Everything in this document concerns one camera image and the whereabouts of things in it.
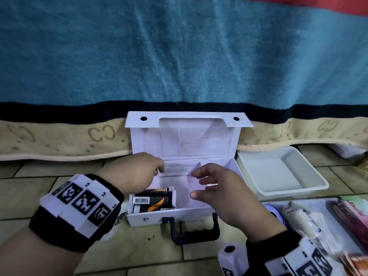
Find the black handle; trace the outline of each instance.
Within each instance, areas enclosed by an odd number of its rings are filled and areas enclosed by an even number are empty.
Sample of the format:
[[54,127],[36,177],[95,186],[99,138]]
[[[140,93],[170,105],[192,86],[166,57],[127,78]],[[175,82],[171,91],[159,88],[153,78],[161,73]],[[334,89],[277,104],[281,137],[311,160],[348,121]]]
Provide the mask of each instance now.
[[217,214],[213,213],[212,218],[214,219],[214,227],[210,230],[195,230],[194,232],[183,232],[180,233],[176,230],[175,219],[173,217],[162,218],[162,223],[170,223],[171,239],[176,245],[184,245],[191,243],[198,243],[204,241],[217,240],[220,237],[220,227],[217,220]]

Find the beige fabric border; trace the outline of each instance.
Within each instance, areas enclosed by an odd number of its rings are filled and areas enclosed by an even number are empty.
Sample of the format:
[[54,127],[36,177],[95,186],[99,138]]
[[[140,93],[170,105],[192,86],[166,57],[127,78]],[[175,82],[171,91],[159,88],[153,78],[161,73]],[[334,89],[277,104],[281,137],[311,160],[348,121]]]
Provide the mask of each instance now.
[[[125,118],[90,125],[0,120],[0,160],[84,161],[132,153]],[[292,144],[339,143],[368,150],[368,118],[291,118],[283,124],[253,122],[241,130],[238,149],[266,151]]]

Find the person's left hand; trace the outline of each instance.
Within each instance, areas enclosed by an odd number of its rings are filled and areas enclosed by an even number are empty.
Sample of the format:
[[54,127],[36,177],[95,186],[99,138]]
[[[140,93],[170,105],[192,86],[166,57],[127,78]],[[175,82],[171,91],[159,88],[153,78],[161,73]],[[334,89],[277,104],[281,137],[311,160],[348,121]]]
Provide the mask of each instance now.
[[163,173],[161,158],[142,152],[119,158],[94,172],[118,188],[124,195],[137,194],[152,183],[158,171]]

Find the empty plastic container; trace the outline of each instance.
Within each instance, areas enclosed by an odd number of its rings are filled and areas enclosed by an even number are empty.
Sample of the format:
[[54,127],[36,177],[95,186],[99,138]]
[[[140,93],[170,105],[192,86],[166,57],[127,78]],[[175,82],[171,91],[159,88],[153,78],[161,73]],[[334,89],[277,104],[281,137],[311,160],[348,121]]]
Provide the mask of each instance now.
[[266,152],[238,152],[236,160],[246,184],[259,200],[308,194],[327,189],[328,182],[294,147]]

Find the black fabric stripe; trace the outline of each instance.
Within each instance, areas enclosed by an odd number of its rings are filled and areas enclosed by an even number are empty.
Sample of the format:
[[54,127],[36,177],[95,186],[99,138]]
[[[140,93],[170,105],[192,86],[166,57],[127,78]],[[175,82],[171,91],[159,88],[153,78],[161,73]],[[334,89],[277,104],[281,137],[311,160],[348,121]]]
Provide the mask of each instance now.
[[86,106],[51,106],[0,103],[0,120],[33,123],[93,124],[126,117],[128,111],[213,111],[245,112],[252,121],[285,123],[289,118],[316,119],[368,117],[368,105],[296,104],[275,110],[245,103],[150,103],[142,101],[108,101]]

